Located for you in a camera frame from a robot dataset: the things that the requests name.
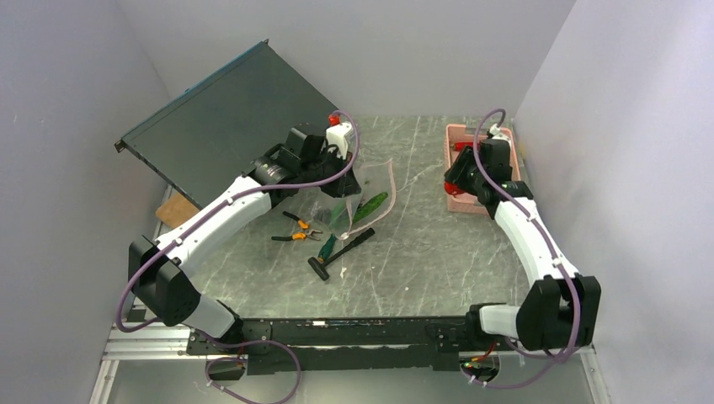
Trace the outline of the clear zip top bag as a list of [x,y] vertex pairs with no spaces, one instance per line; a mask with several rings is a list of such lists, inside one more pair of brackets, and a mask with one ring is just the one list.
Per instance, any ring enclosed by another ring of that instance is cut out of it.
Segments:
[[[344,226],[332,228],[326,226],[319,221],[313,220],[325,227],[330,233],[333,233],[339,240],[347,240],[351,236],[356,236],[359,232],[373,226],[377,221],[384,219],[392,210],[396,202],[396,180],[393,172],[392,159],[380,162],[363,164],[355,170],[355,176],[360,181],[362,192],[360,194],[348,196],[345,198],[332,198],[320,192],[313,200],[310,210],[312,218],[312,210],[316,206],[332,209],[340,200],[346,200],[349,211],[349,222]],[[364,204],[367,200],[381,192],[389,193],[386,201],[371,215],[359,221],[353,222],[353,216],[358,206]]]

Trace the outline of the green cucumber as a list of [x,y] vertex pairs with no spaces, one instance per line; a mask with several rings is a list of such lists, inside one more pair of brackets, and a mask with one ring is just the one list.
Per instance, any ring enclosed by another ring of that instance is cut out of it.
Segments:
[[354,213],[353,222],[357,223],[371,215],[386,201],[388,196],[389,193],[381,192],[364,202],[364,204],[359,205]]

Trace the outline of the green chili pepper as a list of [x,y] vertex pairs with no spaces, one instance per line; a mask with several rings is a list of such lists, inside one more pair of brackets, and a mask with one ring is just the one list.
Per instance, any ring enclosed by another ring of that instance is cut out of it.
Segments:
[[344,226],[349,222],[349,211],[346,200],[340,200],[328,215],[328,225],[332,228]]

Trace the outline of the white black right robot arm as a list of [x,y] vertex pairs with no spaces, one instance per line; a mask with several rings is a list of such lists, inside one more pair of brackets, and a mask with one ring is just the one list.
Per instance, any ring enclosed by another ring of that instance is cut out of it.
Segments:
[[512,178],[511,146],[487,138],[463,146],[445,172],[448,194],[469,194],[511,242],[525,270],[529,292],[518,306],[482,303],[466,314],[464,338],[484,349],[497,336],[528,350],[573,350],[591,344],[601,297],[594,276],[583,276],[542,223],[528,185]]

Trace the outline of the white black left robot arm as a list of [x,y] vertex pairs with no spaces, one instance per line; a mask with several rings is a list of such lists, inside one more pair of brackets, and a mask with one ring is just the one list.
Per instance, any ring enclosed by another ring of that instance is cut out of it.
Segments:
[[360,139],[353,124],[321,129],[292,127],[286,140],[254,159],[226,191],[163,236],[142,237],[129,249],[127,292],[168,327],[178,324],[208,335],[223,354],[243,342],[243,321],[226,304],[207,297],[191,278],[202,261],[251,221],[300,189],[319,188],[336,198],[361,191],[352,167]]

